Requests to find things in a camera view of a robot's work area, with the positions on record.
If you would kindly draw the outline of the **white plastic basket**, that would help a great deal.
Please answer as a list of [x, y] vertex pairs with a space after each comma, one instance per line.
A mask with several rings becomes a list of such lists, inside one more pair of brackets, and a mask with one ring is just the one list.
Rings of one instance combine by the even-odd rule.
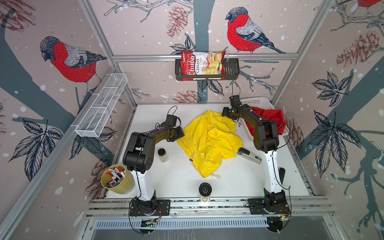
[[[275, 110], [275, 107], [272, 105], [272, 103], [264, 97], [253, 97], [253, 98], [246, 98], [241, 99], [242, 104], [247, 104], [250, 107], [258, 107], [264, 110]], [[242, 123], [242, 127], [244, 127], [246, 134], [250, 141], [253, 141], [253, 136], [251, 135], [251, 132], [249, 131], [248, 127], [246, 126], [246, 121], [244, 119], [240, 119]]]

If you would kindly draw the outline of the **yellow shorts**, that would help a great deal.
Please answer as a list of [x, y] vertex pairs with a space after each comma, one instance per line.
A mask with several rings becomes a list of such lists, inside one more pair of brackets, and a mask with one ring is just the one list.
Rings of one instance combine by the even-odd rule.
[[213, 174], [222, 160], [233, 159], [243, 141], [236, 134], [233, 120], [211, 110], [195, 118], [177, 140], [203, 178]]

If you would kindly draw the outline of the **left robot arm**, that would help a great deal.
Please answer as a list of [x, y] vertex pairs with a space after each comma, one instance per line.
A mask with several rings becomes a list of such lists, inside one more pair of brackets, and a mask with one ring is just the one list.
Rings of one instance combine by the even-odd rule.
[[153, 164], [156, 144], [163, 140], [175, 142], [183, 136], [182, 127], [166, 125], [159, 125], [149, 132], [131, 134], [123, 164], [133, 175], [137, 189], [135, 203], [142, 210], [153, 212], [156, 208], [156, 191], [146, 174]]

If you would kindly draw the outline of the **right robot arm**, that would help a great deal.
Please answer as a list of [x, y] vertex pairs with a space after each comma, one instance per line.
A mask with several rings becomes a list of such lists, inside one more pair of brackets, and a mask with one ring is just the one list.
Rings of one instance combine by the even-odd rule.
[[248, 105], [225, 107], [222, 116], [231, 120], [242, 118], [254, 127], [254, 146], [264, 153], [261, 160], [261, 165], [265, 169], [264, 209], [268, 213], [274, 213], [285, 207], [288, 204], [282, 184], [285, 170], [278, 168], [277, 164], [277, 150], [280, 143], [277, 123], [263, 119]]

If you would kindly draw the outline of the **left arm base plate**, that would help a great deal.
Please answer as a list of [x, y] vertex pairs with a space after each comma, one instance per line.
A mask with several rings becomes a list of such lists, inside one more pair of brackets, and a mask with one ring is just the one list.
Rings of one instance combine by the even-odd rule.
[[168, 216], [170, 214], [170, 200], [142, 201], [133, 199], [130, 204], [130, 217]]

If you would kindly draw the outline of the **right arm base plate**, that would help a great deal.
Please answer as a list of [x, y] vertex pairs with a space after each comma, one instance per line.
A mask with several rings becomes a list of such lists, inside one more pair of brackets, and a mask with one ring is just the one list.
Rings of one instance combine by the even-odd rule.
[[263, 198], [248, 199], [245, 204], [250, 209], [251, 215], [290, 215], [291, 210], [286, 200], [270, 201]]

